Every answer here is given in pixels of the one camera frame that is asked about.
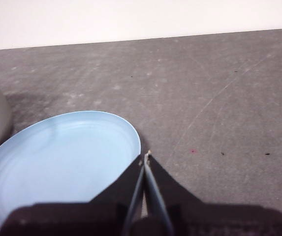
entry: white wall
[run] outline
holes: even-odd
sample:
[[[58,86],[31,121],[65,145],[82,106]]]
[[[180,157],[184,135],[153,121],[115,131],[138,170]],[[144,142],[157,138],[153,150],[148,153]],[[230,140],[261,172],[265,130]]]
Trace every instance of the white wall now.
[[[0,0],[0,49],[282,28],[282,0]]]

